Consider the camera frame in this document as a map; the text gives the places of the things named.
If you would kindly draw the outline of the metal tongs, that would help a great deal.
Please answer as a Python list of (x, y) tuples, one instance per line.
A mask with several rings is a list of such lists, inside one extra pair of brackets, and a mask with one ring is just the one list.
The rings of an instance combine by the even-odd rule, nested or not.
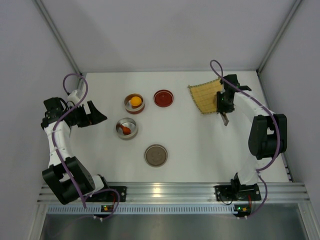
[(218, 95), (217, 94), (214, 95), (213, 103), (216, 105), (216, 112), (221, 116), (224, 126), (227, 126), (229, 123), (227, 114), (224, 112), (218, 112)]

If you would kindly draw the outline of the orange chicken drumstick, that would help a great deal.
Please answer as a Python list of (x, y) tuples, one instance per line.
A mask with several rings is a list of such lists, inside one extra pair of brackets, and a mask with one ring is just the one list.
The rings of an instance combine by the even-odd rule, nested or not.
[(124, 135), (130, 135), (131, 134), (131, 129), (129, 127), (126, 127), (124, 125), (120, 125), (119, 127), (122, 130), (122, 133)]

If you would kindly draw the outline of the orange yellow food ball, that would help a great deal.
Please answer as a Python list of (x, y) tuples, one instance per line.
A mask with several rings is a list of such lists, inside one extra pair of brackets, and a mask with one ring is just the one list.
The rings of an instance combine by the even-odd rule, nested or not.
[(130, 104), (133, 108), (138, 108), (142, 104), (143, 100), (139, 96), (133, 96), (130, 99)]

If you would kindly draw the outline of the beige round lid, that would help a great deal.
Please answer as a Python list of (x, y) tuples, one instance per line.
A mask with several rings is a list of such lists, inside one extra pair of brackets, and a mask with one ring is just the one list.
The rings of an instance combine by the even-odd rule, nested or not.
[(144, 159), (149, 166), (158, 168), (166, 163), (168, 151), (160, 144), (152, 144), (145, 150)]

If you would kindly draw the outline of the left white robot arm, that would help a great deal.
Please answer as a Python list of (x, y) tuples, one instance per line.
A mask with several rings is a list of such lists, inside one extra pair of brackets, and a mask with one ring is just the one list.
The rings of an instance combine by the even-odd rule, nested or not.
[(42, 171), (42, 177), (60, 203), (66, 205), (80, 196), (107, 188), (106, 179), (100, 174), (91, 175), (72, 153), (70, 142), (73, 126), (93, 126), (107, 120), (107, 117), (97, 110), (91, 100), (87, 102), (89, 114), (83, 105), (71, 110), (60, 97), (49, 98), (43, 103), (46, 112), (41, 128), (48, 138), (49, 164)]

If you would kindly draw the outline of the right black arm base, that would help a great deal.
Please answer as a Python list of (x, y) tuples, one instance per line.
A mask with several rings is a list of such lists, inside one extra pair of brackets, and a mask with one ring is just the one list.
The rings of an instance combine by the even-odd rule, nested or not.
[(217, 201), (226, 205), (236, 201), (251, 202), (262, 199), (257, 183), (252, 185), (241, 184), (237, 175), (228, 184), (216, 185), (214, 190)]

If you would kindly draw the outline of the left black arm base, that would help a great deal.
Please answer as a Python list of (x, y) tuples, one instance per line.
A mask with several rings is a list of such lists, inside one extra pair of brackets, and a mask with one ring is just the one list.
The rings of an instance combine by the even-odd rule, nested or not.
[(117, 202), (120, 203), (126, 202), (127, 199), (127, 187), (124, 185), (121, 186), (110, 186), (104, 187), (103, 190), (112, 189), (109, 191), (104, 191), (99, 194), (98, 200), (100, 202)]

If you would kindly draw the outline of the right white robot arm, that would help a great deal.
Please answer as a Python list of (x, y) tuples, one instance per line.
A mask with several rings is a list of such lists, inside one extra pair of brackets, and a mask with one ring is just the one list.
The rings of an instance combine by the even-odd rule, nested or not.
[(241, 170), (231, 179), (234, 194), (257, 191), (259, 172), (270, 165), (258, 167), (258, 161), (271, 158), (272, 164), (280, 153), (287, 150), (287, 117), (269, 110), (251, 96), (250, 87), (240, 85), (236, 74), (229, 74), (220, 80), (222, 90), (216, 93), (217, 112), (225, 126), (227, 114), (240, 110), (251, 123), (248, 136), (250, 155)]

